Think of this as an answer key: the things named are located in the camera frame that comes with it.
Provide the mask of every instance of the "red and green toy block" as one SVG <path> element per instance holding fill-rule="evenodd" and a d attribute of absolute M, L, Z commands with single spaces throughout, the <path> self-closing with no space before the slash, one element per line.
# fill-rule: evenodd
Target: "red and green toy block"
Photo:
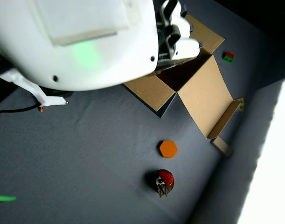
<path fill-rule="evenodd" d="M 232 63 L 232 61 L 234 60 L 234 55 L 232 53 L 225 52 L 223 54 L 223 60 L 225 60 L 226 62 Z"/>

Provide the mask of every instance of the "orange hexagonal block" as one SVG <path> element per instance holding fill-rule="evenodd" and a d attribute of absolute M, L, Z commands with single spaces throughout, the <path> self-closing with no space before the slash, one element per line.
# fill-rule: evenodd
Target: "orange hexagonal block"
<path fill-rule="evenodd" d="M 178 148 L 176 147 L 174 141 L 165 140 L 160 145 L 159 150 L 163 157 L 174 158 L 175 154 L 178 151 Z"/>

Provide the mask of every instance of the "black cable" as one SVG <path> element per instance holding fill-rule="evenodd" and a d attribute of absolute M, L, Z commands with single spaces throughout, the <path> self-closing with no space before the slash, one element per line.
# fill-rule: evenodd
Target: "black cable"
<path fill-rule="evenodd" d="M 2 113 L 19 113 L 19 112 L 24 112 L 24 111 L 30 111 L 30 110 L 33 110 L 35 108 L 38 108 L 39 106 L 41 106 L 41 104 L 39 102 L 37 102 L 33 106 L 29 106 L 29 107 L 25 107 L 25 108 L 21 108 L 21 109 L 2 110 L 2 111 L 0 111 L 0 114 L 2 114 Z"/>

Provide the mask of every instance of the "white surface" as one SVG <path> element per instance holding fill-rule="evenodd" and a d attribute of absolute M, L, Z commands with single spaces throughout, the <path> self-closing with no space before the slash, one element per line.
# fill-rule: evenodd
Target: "white surface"
<path fill-rule="evenodd" d="M 141 21 L 129 30 L 54 47 L 32 0 L 0 0 L 0 51 L 27 79 L 52 89 L 93 90 L 144 76 L 157 65 L 157 28 L 153 1 L 135 2 L 128 7 L 139 11 Z"/>
<path fill-rule="evenodd" d="M 123 0 L 34 0 L 48 35 L 64 44 L 129 28 Z"/>
<path fill-rule="evenodd" d="M 239 224 L 285 224 L 285 82 Z"/>
<path fill-rule="evenodd" d="M 3 80 L 14 83 L 17 86 L 31 92 L 34 97 L 41 103 L 42 106 L 65 105 L 67 102 L 63 97 L 48 97 L 41 88 L 29 80 L 27 80 L 17 69 L 11 69 L 2 75 Z"/>

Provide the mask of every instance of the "cardboard box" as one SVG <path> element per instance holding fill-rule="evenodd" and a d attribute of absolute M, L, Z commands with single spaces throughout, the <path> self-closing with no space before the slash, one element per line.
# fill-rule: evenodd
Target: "cardboard box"
<path fill-rule="evenodd" d="M 192 16 L 186 19 L 194 28 L 190 37 L 203 44 L 199 56 L 125 86 L 158 116 L 164 114 L 177 93 L 204 137 L 214 139 L 240 102 L 231 97 L 212 55 L 224 39 Z"/>

